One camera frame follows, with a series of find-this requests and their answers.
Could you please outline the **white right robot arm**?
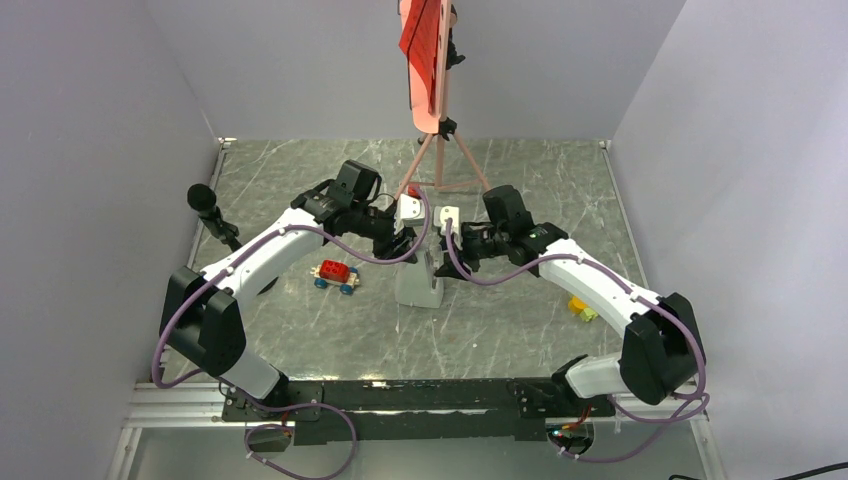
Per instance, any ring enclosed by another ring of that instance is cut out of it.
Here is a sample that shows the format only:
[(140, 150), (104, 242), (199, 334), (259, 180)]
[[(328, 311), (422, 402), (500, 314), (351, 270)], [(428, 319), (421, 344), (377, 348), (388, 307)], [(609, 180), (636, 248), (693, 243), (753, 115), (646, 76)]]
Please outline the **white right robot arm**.
[(483, 196), (488, 218), (463, 222), (453, 206), (434, 211), (446, 260), (441, 277), (480, 286), (484, 259), (505, 257), (513, 277), (530, 273), (578, 297), (619, 335), (621, 349), (579, 356), (556, 370), (554, 407), (576, 415), (591, 398), (631, 394), (648, 405), (670, 396), (701, 399), (706, 394), (706, 358), (691, 302), (682, 294), (661, 295), (626, 279), (588, 254), (563, 229), (538, 223), (511, 185)]

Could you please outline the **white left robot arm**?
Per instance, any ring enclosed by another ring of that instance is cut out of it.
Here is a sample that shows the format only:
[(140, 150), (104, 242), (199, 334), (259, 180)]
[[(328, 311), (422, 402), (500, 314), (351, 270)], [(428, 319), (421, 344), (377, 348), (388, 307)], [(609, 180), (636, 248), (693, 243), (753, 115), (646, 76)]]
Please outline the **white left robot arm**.
[(264, 420), (291, 405), (289, 377), (251, 350), (242, 311), (260, 292), (302, 257), (328, 243), (343, 248), (345, 234), (373, 243), (368, 262), (392, 265), (411, 261), (424, 238), (411, 223), (432, 217), (425, 192), (401, 193), (385, 210), (374, 206), (380, 174), (353, 160), (337, 176), (299, 194), (260, 235), (200, 271), (181, 267), (167, 284), (151, 377), (159, 388), (161, 357), (171, 349), (206, 373), (239, 389), (248, 407)]

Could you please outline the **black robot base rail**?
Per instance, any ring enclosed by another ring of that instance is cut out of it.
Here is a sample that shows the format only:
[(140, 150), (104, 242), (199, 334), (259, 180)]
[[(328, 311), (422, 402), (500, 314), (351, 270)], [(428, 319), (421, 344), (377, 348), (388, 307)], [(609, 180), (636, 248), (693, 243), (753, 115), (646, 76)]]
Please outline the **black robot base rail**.
[(579, 419), (611, 418), (605, 396), (580, 399), (548, 377), (291, 381), (297, 446), (357, 439), (510, 437), (544, 441)]

